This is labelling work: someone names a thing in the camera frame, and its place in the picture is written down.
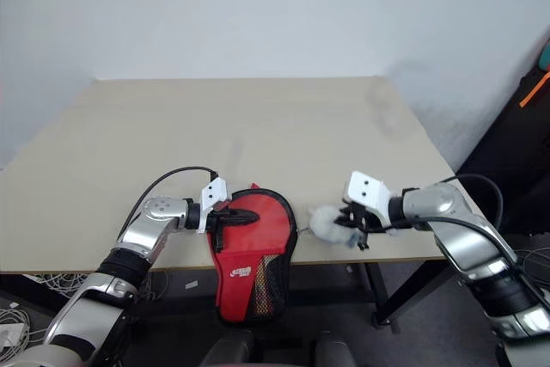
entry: cable bundle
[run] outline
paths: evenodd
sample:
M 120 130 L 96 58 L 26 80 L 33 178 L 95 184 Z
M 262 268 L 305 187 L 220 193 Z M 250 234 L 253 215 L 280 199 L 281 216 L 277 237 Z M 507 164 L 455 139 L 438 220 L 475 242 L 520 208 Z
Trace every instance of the cable bundle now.
M 160 292 L 153 290 L 153 272 L 148 272 L 144 283 L 141 285 L 137 298 L 143 301 L 158 301 L 166 294 L 170 286 L 170 275 L 168 271 L 163 272 L 166 278 L 164 289 Z
M 545 269 L 545 275 L 548 273 L 548 270 L 550 270 L 550 254 L 544 254 L 543 252 L 550 253 L 550 248 L 537 248 L 534 250 L 528 250 L 528 249 L 517 249 L 516 253 L 519 255 L 519 258 L 521 259 L 523 263 L 523 270 L 526 274 L 528 274 L 535 283 L 537 283 L 540 287 L 548 288 L 550 287 L 550 277 L 548 278 L 541 278 L 540 272 L 537 272 L 535 274 L 534 266 L 538 266 L 540 268 Z
M 71 297 L 80 288 L 86 274 L 41 274 L 34 275 L 37 283 L 46 285 L 65 297 Z
M 9 342 L 7 337 L 0 337 L 0 343 L 4 344 L 4 348 L 0 351 L 0 364 L 5 363 L 16 354 L 19 354 L 25 350 L 29 343 L 37 343 L 43 340 L 43 337 L 39 339 L 31 339 L 31 336 L 37 333 L 44 333 L 47 328 L 31 332 L 31 321 L 25 311 L 20 309 L 0 309 L 0 332 L 2 332 L 2 324 L 19 323 L 24 324 L 19 342 L 12 343 Z

